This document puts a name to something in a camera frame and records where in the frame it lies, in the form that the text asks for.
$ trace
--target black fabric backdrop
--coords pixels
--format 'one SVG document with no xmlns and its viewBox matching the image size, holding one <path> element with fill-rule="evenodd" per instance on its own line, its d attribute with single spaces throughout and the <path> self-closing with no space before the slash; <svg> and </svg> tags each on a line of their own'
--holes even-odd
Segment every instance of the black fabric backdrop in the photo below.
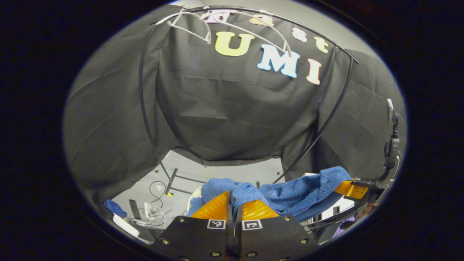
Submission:
<svg viewBox="0 0 464 261">
<path fill-rule="evenodd" d="M 213 39 L 208 45 L 163 23 L 151 37 L 143 71 L 154 156 L 139 102 L 139 61 L 150 23 L 179 10 L 164 6 L 122 29 L 94 53 L 70 91 L 63 126 L 66 157 L 76 181 L 96 202 L 130 188 L 171 149 L 208 166 L 280 157 L 286 170 L 314 138 L 341 94 L 350 57 L 332 44 L 328 53 L 321 52 L 313 40 L 316 34 L 287 21 L 273 19 L 292 51 L 301 56 L 296 78 L 257 67 L 263 55 L 261 44 L 266 44 L 261 39 L 251 40 L 248 52 L 238 57 L 214 49 L 215 33 L 220 31 L 235 33 L 230 47 L 237 48 L 238 34 L 244 33 L 240 30 L 209 24 Z M 227 22 L 283 46 L 270 28 L 248 20 L 233 14 Z M 177 25 L 206 34 L 194 17 L 184 15 Z M 293 27 L 306 32 L 306 43 L 292 36 Z M 399 112 L 400 152 L 405 155 L 406 110 L 393 76 L 379 59 L 348 51 L 360 64 L 353 65 L 341 106 L 287 180 L 334 166 L 344 167 L 352 177 L 379 177 L 384 143 L 392 132 L 386 98 Z M 320 85 L 306 80 L 307 59 L 322 64 Z"/>
</svg>

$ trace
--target blue fabric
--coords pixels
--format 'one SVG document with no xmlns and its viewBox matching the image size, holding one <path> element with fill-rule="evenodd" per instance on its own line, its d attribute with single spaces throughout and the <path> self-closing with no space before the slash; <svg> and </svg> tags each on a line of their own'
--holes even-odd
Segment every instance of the blue fabric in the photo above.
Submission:
<svg viewBox="0 0 464 261">
<path fill-rule="evenodd" d="M 251 183 L 213 178 L 201 187 L 201 197 L 190 201 L 187 216 L 218 195 L 231 191 L 234 218 L 239 206 L 259 199 L 278 214 L 292 215 L 302 222 L 334 205 L 342 195 L 333 191 L 346 180 L 351 180 L 351 177 L 342 167 L 321 170 L 319 174 L 303 176 L 286 183 L 265 184 L 259 189 Z"/>
<path fill-rule="evenodd" d="M 120 216 L 121 218 L 125 218 L 127 216 L 127 212 L 125 212 L 116 202 L 112 200 L 107 200 L 104 202 L 104 205 L 114 214 Z"/>
</svg>

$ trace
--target hanger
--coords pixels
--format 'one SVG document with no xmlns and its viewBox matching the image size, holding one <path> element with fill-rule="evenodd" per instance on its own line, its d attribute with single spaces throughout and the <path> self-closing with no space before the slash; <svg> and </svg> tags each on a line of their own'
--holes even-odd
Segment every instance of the hanger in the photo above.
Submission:
<svg viewBox="0 0 464 261">
<path fill-rule="evenodd" d="M 206 21 L 203 20 L 203 19 L 201 18 L 201 16 L 199 16 L 199 15 L 197 15 L 197 14 L 195 14 L 195 13 L 191 13 L 191 12 L 184 12 L 184 10 L 185 10 L 185 9 L 182 9 L 182 10 L 181 10 L 180 12 L 178 12 L 178 13 L 174 13 L 174 14 L 171 14 L 171 15 L 166 16 L 165 18 L 163 18 L 163 19 L 159 20 L 158 22 L 156 22 L 155 25 L 162 24 L 162 23 L 164 23 L 166 20 L 168 20 L 169 18 L 174 17 L 174 16 L 177 16 L 177 17 L 174 19 L 174 21 L 173 21 L 172 23 L 171 23 L 171 21 L 168 21 L 168 22 L 167 22 L 167 24 L 168 24 L 170 27 L 174 27 L 174 28 L 181 29 L 181 30 L 183 30 L 183 31 L 185 31 L 185 32 L 187 32 L 187 33 L 189 33 L 189 34 L 191 34 L 191 35 L 194 35 L 194 36 L 196 36 L 196 37 L 198 37 L 198 38 L 204 40 L 204 41 L 207 42 L 208 44 L 211 44 L 211 29 L 209 28 L 209 26 L 208 26 L 208 24 L 206 23 Z M 184 15 L 184 14 L 189 14 L 189 15 L 196 16 L 196 17 L 199 18 L 199 20 L 202 20 L 202 21 L 203 21 L 203 23 L 205 24 L 205 26 L 206 26 L 206 28 L 207 28 L 207 30 L 208 30 L 208 33 L 206 34 L 206 36 L 205 36 L 204 38 L 201 37 L 201 36 L 199 36 L 199 35 L 197 35 L 197 34 L 194 33 L 194 32 L 191 32 L 191 31 L 189 31 L 189 30 L 187 30 L 187 29 L 185 29 L 185 28 L 182 28 L 182 27 L 176 25 L 177 21 L 178 21 L 178 20 L 180 19 L 180 17 L 181 17 L 182 15 Z"/>
<path fill-rule="evenodd" d="M 278 47 L 276 44 L 270 42 L 269 40 L 267 40 L 267 39 L 265 39 L 265 38 L 263 38 L 263 37 L 261 37 L 261 36 L 255 34 L 255 33 L 253 33 L 253 32 L 250 32 L 250 31 L 248 31 L 248 30 L 246 30 L 246 29 L 243 29 L 243 28 L 241 28 L 241 27 L 239 27 L 239 26 L 235 26 L 235 25 L 233 25 L 233 24 L 230 24 L 230 23 L 227 23 L 227 22 L 223 22 L 223 21 L 219 20 L 219 19 L 216 18 L 216 17 L 214 17 L 213 19 L 214 19 L 216 22 L 220 23 L 220 24 L 228 25 L 228 26 L 230 26 L 230 27 L 237 28 L 237 29 L 242 30 L 242 31 L 244 31 L 244 32 L 246 32 L 246 33 L 249 33 L 249 34 L 251 34 L 251 35 L 254 35 L 255 37 L 258 37 L 258 38 L 260 38 L 261 40 L 263 40 L 263 41 L 265 41 L 265 42 L 267 42 L 267 43 L 269 43 L 269 44 L 275 46 L 277 49 L 279 49 L 279 50 L 282 51 L 282 52 L 287 52 L 287 49 L 288 49 L 289 57 L 291 57 L 291 49 L 290 49 L 290 46 L 289 46 L 287 40 L 285 39 L 285 37 L 284 37 L 277 29 L 274 28 L 274 26 L 272 26 L 272 25 L 270 25 L 269 23 L 267 23 L 264 19 L 261 19 L 261 18 L 252 16 L 251 14 L 248 14 L 248 13 L 244 13 L 244 12 L 240 12 L 240 11 L 231 11 L 231 10 L 227 10 L 227 12 L 244 14 L 244 15 L 249 16 L 249 17 L 251 17 L 251 18 L 256 18 L 256 19 L 260 20 L 261 22 L 267 24 L 272 30 L 274 30 L 274 31 L 284 40 L 284 47 L 283 47 L 283 48 L 280 48 L 280 47 Z M 260 12 L 261 12 L 261 13 L 265 13 L 265 14 L 271 14 L 271 13 L 265 11 L 265 10 L 260 10 Z M 212 15 L 212 14 L 213 14 L 213 13 L 211 13 L 211 10 L 208 10 L 208 12 L 205 13 L 205 14 L 203 14 L 200 18 L 204 20 L 206 17 L 208 17 L 208 16 L 210 16 L 210 15 Z"/>
</svg>

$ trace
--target purple fabric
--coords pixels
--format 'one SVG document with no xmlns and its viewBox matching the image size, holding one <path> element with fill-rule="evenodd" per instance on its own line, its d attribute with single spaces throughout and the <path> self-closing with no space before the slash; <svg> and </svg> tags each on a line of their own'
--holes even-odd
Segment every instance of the purple fabric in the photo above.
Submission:
<svg viewBox="0 0 464 261">
<path fill-rule="evenodd" d="M 341 229 L 340 227 L 342 226 L 342 224 L 345 222 L 345 221 L 355 221 L 355 218 L 354 216 L 348 218 L 348 219 L 345 219 L 341 224 L 340 226 L 338 226 L 337 228 L 337 231 L 335 231 L 335 234 L 332 236 L 332 238 L 338 236 L 339 234 L 341 234 L 343 231 L 345 231 L 344 229 Z"/>
</svg>

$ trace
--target blue letter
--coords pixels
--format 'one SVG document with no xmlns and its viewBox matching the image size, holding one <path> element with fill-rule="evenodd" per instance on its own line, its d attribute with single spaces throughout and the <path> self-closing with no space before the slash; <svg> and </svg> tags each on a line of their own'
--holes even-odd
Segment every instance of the blue letter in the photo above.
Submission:
<svg viewBox="0 0 464 261">
<path fill-rule="evenodd" d="M 288 52 L 280 56 L 277 48 L 272 45 L 263 44 L 261 47 L 263 51 L 263 59 L 261 63 L 258 64 L 259 69 L 269 71 L 271 69 L 270 62 L 274 71 L 277 72 L 284 66 L 280 71 L 283 75 L 287 75 L 293 78 L 296 78 L 296 61 L 300 58 L 300 55 L 296 52 L 291 52 L 291 57 L 289 57 Z"/>
</svg>

